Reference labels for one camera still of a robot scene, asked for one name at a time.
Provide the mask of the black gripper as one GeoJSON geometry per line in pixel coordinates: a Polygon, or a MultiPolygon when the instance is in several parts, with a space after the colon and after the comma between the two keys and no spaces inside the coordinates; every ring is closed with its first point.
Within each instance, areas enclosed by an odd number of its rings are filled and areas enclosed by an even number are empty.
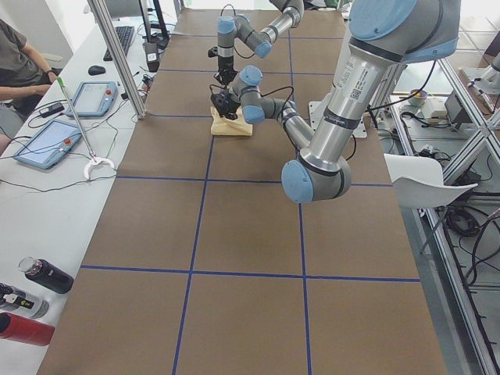
{"type": "Polygon", "coordinates": [[[237,110],[240,104],[233,101],[231,98],[225,98],[223,100],[223,117],[227,119],[237,119],[237,110]]]}
{"type": "Polygon", "coordinates": [[[214,74],[214,78],[223,86],[231,84],[237,72],[234,70],[234,57],[218,56],[218,71],[214,74]]]}

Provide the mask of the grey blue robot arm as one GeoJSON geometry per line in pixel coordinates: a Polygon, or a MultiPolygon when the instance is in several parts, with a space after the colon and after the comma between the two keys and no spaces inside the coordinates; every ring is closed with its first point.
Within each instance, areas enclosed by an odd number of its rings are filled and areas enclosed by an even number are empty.
{"type": "Polygon", "coordinates": [[[222,90],[212,96],[218,113],[228,119],[243,116],[246,123],[275,119],[297,149],[297,156],[281,172],[290,200],[308,203],[342,196],[350,187],[351,170],[342,151],[367,109],[387,68],[396,63],[421,63],[451,55],[458,43],[458,1],[356,1],[349,15],[345,39],[348,59],[332,84],[320,123],[312,128],[293,102],[263,96],[259,68],[234,69],[234,42],[242,41],[258,57],[267,56],[286,30],[297,27],[304,15],[300,1],[278,1],[280,15],[255,30],[242,15],[221,16],[216,79],[222,90]]]}
{"type": "Polygon", "coordinates": [[[234,69],[234,41],[239,39],[259,58],[266,58],[273,44],[285,31],[296,28],[304,16],[303,1],[270,1],[281,15],[261,31],[257,31],[247,16],[234,14],[220,15],[217,23],[217,46],[208,51],[210,58],[217,57],[218,71],[215,79],[222,85],[230,84],[237,75],[234,69]]]}

